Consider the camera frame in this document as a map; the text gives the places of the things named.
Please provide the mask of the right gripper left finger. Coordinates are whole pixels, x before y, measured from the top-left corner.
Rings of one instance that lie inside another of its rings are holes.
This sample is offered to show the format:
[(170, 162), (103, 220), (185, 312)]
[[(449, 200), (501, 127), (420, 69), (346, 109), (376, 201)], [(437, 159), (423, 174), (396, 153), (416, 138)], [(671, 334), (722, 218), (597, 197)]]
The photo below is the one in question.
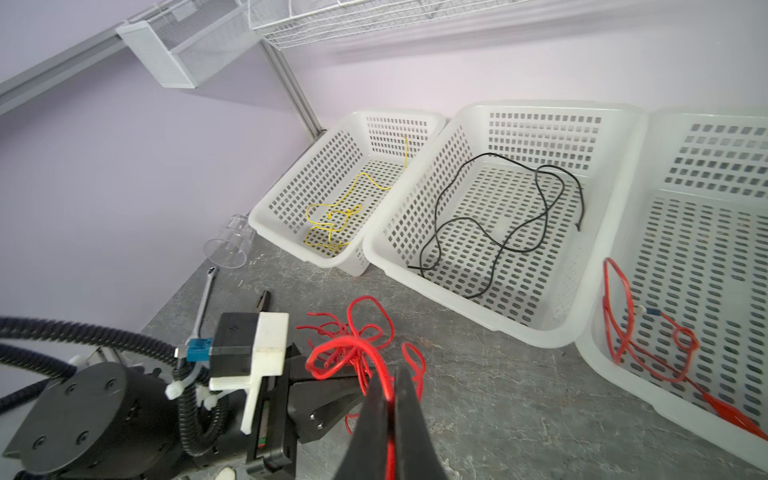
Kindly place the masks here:
[(380, 380), (369, 385), (362, 410), (344, 458), (334, 478), (394, 479), (392, 404)]

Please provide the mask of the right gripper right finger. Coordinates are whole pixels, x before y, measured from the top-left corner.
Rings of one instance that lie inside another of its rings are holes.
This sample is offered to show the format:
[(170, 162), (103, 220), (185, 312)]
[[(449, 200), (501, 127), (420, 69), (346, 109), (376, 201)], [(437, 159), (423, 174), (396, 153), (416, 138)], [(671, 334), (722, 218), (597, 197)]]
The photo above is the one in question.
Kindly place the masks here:
[(392, 427), (395, 479), (447, 479), (405, 367), (399, 367), (395, 374)]

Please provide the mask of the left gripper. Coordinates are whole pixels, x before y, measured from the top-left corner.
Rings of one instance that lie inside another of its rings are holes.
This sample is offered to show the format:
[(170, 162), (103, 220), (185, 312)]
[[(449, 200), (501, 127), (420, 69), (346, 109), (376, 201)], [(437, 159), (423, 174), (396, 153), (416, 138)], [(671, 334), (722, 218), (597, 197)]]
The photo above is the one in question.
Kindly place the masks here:
[(362, 402), (353, 367), (342, 367), (330, 378), (318, 380), (305, 368), (306, 359), (291, 343), (282, 375), (259, 394), (257, 438), (245, 465), (252, 479), (295, 479), (298, 441), (321, 439)]

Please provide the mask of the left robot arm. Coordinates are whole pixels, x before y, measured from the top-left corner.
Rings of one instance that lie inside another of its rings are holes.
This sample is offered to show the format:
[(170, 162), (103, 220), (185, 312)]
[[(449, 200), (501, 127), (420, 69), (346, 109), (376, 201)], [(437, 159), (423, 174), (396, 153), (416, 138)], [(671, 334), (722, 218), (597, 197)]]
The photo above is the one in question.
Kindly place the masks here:
[(168, 399), (164, 381), (139, 367), (79, 371), (36, 354), (2, 358), (54, 376), (4, 452), (22, 463), (25, 479), (173, 479), (237, 460), (260, 478), (291, 479), (298, 445), (321, 439), (362, 399), (350, 370), (314, 379), (290, 346), (282, 375), (262, 386), (245, 434), (244, 393), (205, 409), (186, 397)]

